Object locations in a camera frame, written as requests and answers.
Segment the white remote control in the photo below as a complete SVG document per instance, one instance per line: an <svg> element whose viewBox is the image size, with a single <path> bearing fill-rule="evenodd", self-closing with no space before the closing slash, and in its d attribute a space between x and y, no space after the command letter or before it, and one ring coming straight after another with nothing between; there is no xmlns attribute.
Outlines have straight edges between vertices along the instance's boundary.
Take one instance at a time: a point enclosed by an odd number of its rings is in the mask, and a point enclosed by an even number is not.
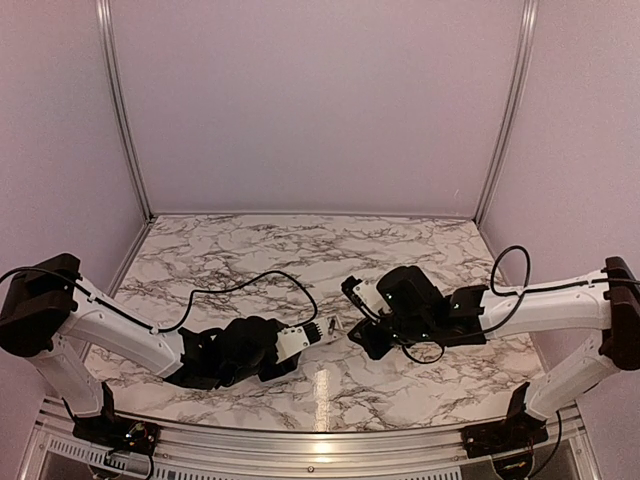
<svg viewBox="0 0 640 480"><path fill-rule="evenodd" d="M321 330L321 343L331 344L345 336L341 318L338 315L331 315L318 321Z"/></svg>

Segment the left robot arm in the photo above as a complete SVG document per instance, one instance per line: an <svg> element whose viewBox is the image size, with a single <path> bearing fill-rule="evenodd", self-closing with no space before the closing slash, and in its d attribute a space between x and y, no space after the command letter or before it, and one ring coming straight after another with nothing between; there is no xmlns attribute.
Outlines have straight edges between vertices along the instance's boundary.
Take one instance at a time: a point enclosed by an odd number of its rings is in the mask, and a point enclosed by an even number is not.
<svg viewBox="0 0 640 480"><path fill-rule="evenodd" d="M125 438L126 423L112 412L109 387L86 368L70 339L128 359L171 385L210 391L252 376L262 381L296 369L317 329L258 316L193 332L184 324L154 327L105 295L80 273L80 261L60 254L2 274L1 348L28 360L76 419L106 445Z"/></svg>

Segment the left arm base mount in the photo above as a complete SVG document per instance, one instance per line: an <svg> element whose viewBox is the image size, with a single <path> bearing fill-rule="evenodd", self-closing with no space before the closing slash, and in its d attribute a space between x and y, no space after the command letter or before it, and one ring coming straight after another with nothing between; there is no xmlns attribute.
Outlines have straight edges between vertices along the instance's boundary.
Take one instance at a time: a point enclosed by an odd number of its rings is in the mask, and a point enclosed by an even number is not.
<svg viewBox="0 0 640 480"><path fill-rule="evenodd" d="M116 416L75 418L76 438L108 447L115 451L152 455L159 438L160 426L153 422Z"/></svg>

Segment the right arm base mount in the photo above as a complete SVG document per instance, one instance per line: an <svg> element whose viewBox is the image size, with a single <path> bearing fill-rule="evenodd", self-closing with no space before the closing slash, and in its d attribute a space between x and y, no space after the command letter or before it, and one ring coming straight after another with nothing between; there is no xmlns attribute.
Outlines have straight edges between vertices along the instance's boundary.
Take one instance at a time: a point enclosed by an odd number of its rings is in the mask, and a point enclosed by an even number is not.
<svg viewBox="0 0 640 480"><path fill-rule="evenodd" d="M461 438L467 456L479 458L530 448L548 440L545 422L500 420L464 427Z"/></svg>

